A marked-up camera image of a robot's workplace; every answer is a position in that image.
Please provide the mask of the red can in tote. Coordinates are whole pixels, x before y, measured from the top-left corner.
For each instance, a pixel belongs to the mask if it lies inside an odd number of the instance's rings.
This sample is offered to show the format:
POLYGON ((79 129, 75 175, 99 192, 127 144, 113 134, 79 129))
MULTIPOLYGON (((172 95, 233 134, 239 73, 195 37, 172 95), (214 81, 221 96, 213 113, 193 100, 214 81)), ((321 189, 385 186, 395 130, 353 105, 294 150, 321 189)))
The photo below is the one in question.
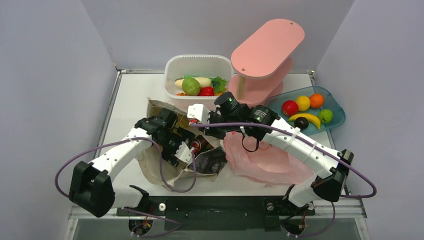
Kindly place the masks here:
POLYGON ((190 147, 192 148, 193 155, 196 157, 201 149, 202 149, 202 143, 199 139, 195 138, 191 143, 190 147))

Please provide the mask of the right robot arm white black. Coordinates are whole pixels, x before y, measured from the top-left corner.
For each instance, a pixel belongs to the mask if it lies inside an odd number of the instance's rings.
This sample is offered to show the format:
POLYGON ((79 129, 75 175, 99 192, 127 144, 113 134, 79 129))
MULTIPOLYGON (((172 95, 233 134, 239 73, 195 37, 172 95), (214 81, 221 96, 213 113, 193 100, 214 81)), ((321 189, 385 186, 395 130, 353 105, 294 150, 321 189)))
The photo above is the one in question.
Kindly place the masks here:
POLYGON ((268 143, 287 152, 313 170, 312 177, 289 187, 282 201, 286 213, 294 215, 319 199, 339 201, 354 158, 352 152, 328 148, 292 127, 266 106, 249 107, 239 103, 231 92, 220 95, 214 104, 214 111, 203 104, 189 106, 190 124, 218 139, 224 139, 228 132, 239 132, 243 137, 252 137, 258 143, 268 143))

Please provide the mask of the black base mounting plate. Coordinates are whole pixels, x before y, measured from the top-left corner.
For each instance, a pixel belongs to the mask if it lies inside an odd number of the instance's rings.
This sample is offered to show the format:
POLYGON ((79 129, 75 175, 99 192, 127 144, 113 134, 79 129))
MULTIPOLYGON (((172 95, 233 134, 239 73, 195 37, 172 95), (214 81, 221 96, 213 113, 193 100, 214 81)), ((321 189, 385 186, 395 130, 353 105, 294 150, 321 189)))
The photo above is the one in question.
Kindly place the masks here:
POLYGON ((291 222, 314 216, 314 209, 295 209, 282 196, 151 196, 135 212, 117 209, 119 217, 140 213, 168 217, 166 231, 181 223, 182 231, 280 230, 286 218, 291 222))

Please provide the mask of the red bell pepper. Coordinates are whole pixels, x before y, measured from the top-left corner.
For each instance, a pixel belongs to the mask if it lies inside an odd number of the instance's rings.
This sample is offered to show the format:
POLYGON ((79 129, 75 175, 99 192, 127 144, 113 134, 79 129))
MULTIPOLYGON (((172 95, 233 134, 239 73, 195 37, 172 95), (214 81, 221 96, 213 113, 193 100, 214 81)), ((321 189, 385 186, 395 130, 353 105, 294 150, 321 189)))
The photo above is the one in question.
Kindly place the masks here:
POLYGON ((213 97, 215 96, 214 88, 211 86, 203 87, 200 89, 197 96, 198 97, 213 97))

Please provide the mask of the orange fruit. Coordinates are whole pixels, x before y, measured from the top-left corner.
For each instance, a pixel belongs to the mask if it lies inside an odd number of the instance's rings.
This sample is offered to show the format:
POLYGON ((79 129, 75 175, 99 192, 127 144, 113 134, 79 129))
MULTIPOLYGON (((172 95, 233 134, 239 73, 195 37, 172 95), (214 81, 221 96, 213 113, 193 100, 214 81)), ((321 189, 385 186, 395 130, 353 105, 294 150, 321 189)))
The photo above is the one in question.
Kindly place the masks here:
POLYGON ((309 101, 310 101, 310 107, 312 109, 319 109, 319 108, 321 108, 324 105, 325 98, 324 98, 324 96, 322 94, 315 93, 315 94, 312 94, 309 97, 309 101))

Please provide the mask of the yellow banana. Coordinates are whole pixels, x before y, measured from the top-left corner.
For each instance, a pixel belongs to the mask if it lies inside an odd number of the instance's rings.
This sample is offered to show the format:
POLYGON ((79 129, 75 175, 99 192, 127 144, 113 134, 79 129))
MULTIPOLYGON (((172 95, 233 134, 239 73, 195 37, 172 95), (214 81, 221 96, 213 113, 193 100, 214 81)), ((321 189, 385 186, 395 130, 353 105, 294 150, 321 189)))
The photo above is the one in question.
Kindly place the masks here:
POLYGON ((313 123, 317 129, 321 129, 321 125, 322 125, 321 120, 317 116, 312 115, 310 113, 298 113, 298 114, 290 116, 288 120, 290 122, 294 122, 295 120, 299 118, 306 118, 309 122, 313 123))

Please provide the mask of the red apple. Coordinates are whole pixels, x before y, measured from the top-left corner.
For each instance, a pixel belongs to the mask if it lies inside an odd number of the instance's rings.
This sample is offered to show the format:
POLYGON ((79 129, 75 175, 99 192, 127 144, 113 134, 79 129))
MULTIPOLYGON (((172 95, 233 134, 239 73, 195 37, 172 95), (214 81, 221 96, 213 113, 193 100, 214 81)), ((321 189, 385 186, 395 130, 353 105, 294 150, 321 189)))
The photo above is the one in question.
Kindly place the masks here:
POLYGON ((283 113, 283 115, 287 117, 291 117, 297 114, 298 111, 299 111, 299 106, 293 100, 287 100, 281 106, 281 112, 283 113))

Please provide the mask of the white plastic tub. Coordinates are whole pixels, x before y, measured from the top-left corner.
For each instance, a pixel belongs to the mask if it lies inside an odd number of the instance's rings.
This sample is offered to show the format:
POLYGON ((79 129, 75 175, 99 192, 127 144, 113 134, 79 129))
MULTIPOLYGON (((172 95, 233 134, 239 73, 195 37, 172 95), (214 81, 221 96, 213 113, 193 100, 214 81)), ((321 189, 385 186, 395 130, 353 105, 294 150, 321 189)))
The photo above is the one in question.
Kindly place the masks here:
POLYGON ((234 76, 231 61, 221 55, 183 54, 171 58, 166 66, 163 77, 163 90, 169 96, 168 102, 179 109, 187 110, 193 104, 203 104, 209 110, 215 109, 215 96, 178 96, 182 90, 175 81, 184 76, 221 77, 229 82, 234 76))

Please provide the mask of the pink three-tier shelf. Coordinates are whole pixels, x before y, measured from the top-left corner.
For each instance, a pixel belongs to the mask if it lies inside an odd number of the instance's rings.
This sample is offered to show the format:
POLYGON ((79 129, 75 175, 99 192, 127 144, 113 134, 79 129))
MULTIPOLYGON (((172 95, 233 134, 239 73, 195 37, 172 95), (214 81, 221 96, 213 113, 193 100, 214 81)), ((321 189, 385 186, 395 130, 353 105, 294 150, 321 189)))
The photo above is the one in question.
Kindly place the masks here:
POLYGON ((293 67, 291 54, 305 38, 304 29, 288 19, 264 23, 231 54, 235 76, 228 90, 248 106, 261 105, 283 89, 293 67))

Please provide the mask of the beige canvas tote bag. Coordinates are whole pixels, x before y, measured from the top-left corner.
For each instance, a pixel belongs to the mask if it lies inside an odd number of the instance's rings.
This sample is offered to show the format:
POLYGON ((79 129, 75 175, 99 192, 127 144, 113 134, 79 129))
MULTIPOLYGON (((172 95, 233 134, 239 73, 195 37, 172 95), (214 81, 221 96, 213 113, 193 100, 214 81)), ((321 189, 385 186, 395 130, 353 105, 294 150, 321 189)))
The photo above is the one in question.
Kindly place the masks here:
POLYGON ((170 110, 176 115, 175 125, 171 130, 176 133, 177 128, 183 128, 194 133, 195 139, 200 140, 202 148, 199 154, 194 157, 194 162, 191 164, 180 162, 177 167, 174 167, 163 160, 162 146, 158 144, 160 148, 160 151, 158 151, 152 145, 135 158, 144 177, 153 185, 164 188, 171 186, 174 189, 177 188, 176 182, 178 180, 188 177, 204 177, 213 182, 228 162, 221 140, 212 136, 204 136, 197 127, 190 126, 186 111, 168 102, 149 98, 146 116, 148 118, 161 118, 161 110, 164 109, 170 110))

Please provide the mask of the white radish with leaves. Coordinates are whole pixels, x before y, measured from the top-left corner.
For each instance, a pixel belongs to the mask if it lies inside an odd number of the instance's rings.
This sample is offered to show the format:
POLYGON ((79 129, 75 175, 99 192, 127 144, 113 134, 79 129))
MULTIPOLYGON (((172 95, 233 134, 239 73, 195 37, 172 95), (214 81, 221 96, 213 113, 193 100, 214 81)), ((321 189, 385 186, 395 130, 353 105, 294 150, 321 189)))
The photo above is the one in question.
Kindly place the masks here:
MULTIPOLYGON (((182 83, 183 83, 184 77, 177 79, 174 82, 174 85, 181 89, 182 89, 182 83)), ((201 88, 205 88, 205 87, 213 87, 214 88, 214 93, 215 96, 219 96, 222 93, 227 91, 227 81, 224 78, 221 78, 219 76, 215 77, 215 78, 210 78, 210 77, 197 77, 196 80, 200 83, 201 88)))

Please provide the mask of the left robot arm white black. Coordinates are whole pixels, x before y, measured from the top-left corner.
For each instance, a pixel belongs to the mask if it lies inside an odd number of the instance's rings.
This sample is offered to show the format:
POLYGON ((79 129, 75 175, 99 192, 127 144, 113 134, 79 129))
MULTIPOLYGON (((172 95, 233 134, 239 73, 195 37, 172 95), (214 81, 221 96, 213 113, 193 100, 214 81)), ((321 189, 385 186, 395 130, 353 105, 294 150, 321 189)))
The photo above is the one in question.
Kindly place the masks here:
POLYGON ((138 120, 125 138, 108 144, 110 149, 106 153, 90 162, 77 163, 68 199, 98 218, 113 208, 130 208, 136 215, 145 214, 149 210, 149 193, 135 185, 113 187, 113 181, 149 147, 157 148, 160 164, 164 161, 176 164, 193 160, 194 149, 190 143, 196 135, 177 127, 177 121, 175 112, 163 108, 157 116, 138 120))

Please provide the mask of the green apple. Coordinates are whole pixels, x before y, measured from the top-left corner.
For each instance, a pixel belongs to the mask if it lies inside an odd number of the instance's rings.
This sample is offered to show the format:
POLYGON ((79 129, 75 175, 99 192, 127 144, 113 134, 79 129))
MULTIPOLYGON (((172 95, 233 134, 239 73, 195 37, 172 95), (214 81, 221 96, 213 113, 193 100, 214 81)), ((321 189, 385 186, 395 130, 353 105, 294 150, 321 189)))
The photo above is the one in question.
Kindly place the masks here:
POLYGON ((334 114, 331 110, 323 109, 319 112, 317 117, 322 124, 328 124, 332 121, 333 116, 334 116, 334 114))

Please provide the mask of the dark avocado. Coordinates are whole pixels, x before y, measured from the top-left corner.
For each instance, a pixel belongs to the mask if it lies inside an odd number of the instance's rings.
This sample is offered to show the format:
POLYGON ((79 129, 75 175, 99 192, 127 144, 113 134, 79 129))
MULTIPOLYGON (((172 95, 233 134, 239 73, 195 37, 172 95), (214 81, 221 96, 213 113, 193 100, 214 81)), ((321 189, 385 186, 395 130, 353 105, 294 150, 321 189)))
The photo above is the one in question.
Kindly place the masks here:
POLYGON ((309 127, 309 121, 305 117, 298 117, 294 121, 294 126, 301 130, 305 130, 309 127))

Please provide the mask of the teal plastic tray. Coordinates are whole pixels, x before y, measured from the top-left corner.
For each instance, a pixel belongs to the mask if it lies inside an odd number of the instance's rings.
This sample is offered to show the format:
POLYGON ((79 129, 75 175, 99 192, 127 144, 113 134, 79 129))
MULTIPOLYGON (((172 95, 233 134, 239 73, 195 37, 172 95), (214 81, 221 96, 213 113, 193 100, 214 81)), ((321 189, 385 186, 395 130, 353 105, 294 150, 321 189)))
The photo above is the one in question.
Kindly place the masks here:
POLYGON ((288 121, 289 117, 284 115, 282 112, 283 103, 289 100, 294 101, 296 100, 297 97, 300 97, 300 96, 309 97, 312 94, 322 95, 324 99, 324 103, 320 108, 318 109, 309 108, 308 110, 305 111, 305 113, 311 114, 317 117, 321 111, 326 110, 326 111, 331 111, 333 115, 332 115, 332 119, 328 123, 321 123, 320 129, 318 129, 312 122, 310 122, 308 127, 301 131, 303 134, 307 136, 313 135, 323 131, 331 130, 344 123, 346 119, 346 114, 343 108, 339 105, 339 103, 335 100, 335 98, 329 91, 327 91, 325 88, 320 86, 309 86, 309 87, 304 87, 304 88, 292 90, 289 92, 281 93, 281 94, 268 98, 264 104, 266 107, 278 113, 283 119, 288 121))

